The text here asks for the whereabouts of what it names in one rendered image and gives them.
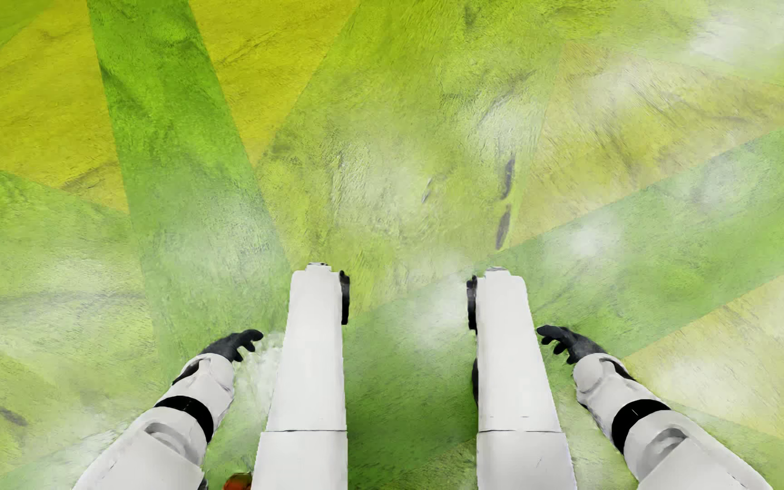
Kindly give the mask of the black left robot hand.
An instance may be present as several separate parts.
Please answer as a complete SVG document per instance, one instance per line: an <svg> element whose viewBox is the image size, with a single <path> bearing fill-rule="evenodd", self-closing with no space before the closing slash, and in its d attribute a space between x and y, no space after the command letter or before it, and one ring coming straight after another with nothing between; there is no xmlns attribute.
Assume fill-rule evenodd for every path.
<svg viewBox="0 0 784 490"><path fill-rule="evenodd" d="M211 342L201 351L200 355L216 354L224 357L231 363L240 363L244 360L244 357L239 352L239 349L256 352L255 342L261 341L263 338L264 334L261 331L249 328Z"/></svg>

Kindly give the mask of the white left robot leg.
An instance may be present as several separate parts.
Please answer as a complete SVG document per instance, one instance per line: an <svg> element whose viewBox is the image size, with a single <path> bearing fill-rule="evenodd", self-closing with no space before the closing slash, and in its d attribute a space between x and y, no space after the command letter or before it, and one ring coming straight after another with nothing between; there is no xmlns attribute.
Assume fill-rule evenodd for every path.
<svg viewBox="0 0 784 490"><path fill-rule="evenodd" d="M347 490L343 325L349 283L310 262L293 273L289 312L252 490Z"/></svg>

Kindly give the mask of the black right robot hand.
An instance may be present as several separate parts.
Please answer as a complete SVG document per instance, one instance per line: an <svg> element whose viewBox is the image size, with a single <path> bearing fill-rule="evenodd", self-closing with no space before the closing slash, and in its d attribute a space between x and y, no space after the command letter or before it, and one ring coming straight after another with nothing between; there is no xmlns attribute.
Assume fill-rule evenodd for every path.
<svg viewBox="0 0 784 490"><path fill-rule="evenodd" d="M567 364L576 364L583 358L592 354L606 354L607 352L590 338L581 335L570 328L554 325L543 325L536 329L542 345L553 344L552 353L561 355L567 353Z"/></svg>

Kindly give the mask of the white right robot leg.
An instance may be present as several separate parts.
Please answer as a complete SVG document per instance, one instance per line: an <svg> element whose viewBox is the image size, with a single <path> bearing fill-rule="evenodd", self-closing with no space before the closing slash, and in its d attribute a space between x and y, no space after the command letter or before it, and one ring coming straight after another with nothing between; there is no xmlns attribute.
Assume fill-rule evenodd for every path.
<svg viewBox="0 0 784 490"><path fill-rule="evenodd" d="M492 267L466 288L476 339L477 490L578 490L524 279Z"/></svg>

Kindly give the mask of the white robot leg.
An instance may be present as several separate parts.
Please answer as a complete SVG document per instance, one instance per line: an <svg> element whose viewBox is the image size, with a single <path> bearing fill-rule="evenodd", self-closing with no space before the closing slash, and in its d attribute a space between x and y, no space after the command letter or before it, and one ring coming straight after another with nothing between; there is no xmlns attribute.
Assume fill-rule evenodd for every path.
<svg viewBox="0 0 784 490"><path fill-rule="evenodd" d="M477 490L578 490L524 279L492 267L466 288L476 339Z"/></svg>
<svg viewBox="0 0 784 490"><path fill-rule="evenodd" d="M349 283L310 262L293 273L289 312L252 490L347 490L343 325Z"/></svg>

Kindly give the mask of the green yellow patterned rug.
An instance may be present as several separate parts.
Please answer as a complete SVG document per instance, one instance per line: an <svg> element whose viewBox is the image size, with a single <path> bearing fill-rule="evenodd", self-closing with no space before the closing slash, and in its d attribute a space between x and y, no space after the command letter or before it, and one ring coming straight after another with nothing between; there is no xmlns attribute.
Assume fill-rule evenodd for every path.
<svg viewBox="0 0 784 490"><path fill-rule="evenodd" d="M0 490L71 490L291 274L352 281L347 490L476 490L465 282L784 490L784 0L0 0Z"/></svg>

